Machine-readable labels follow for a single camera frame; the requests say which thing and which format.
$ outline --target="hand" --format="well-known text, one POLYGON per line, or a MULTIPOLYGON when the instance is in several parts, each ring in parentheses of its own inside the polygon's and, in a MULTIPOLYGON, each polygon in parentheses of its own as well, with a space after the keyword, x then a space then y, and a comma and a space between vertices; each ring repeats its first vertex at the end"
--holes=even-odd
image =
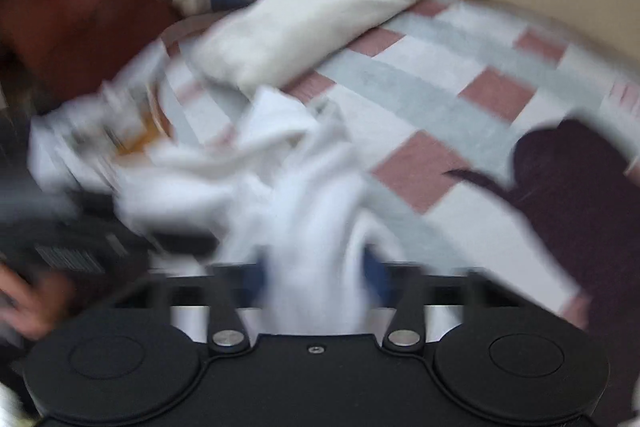
POLYGON ((75 292, 72 282, 61 273, 45 273, 30 286, 2 264, 0 291, 15 303, 15 308, 0 309, 0 321, 32 341, 44 337, 66 317, 75 292))

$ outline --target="black device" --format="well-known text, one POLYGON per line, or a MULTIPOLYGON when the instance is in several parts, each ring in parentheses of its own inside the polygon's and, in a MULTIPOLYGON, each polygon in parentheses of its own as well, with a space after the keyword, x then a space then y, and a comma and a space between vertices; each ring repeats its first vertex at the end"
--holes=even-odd
POLYGON ((485 277, 383 266, 396 313, 373 335, 261 335, 237 308, 264 273, 138 282, 36 344, 25 379, 40 427, 593 426, 609 365, 568 322, 485 277), (425 343, 424 306, 462 324, 425 343), (209 307, 207 344, 170 325, 172 305, 209 307))

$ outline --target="silver bolt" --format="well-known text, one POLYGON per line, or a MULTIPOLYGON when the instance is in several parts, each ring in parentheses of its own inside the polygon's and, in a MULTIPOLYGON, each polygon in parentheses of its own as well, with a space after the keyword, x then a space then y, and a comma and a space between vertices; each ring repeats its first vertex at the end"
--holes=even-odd
POLYGON ((396 330, 389 333, 389 341, 399 347, 409 347, 420 342, 420 335, 412 330, 396 330))
POLYGON ((244 341, 244 335, 236 330, 222 330, 213 334, 213 341, 220 347, 232 347, 244 341))

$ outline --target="crumpled white clothing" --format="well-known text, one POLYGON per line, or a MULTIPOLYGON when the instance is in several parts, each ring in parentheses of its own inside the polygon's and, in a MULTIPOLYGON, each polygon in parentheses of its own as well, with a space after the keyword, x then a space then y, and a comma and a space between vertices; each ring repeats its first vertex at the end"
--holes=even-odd
POLYGON ((297 335, 362 331, 374 306, 363 250, 402 258, 396 238, 363 207, 367 190, 339 110, 317 118, 301 102, 258 90, 228 149, 170 142, 152 164, 118 172, 116 209, 133 230, 211 230, 222 263, 266 261, 267 331, 297 335))
POLYGON ((193 65, 248 97, 284 87, 327 55, 418 0, 258 0, 215 24, 194 46, 193 65))

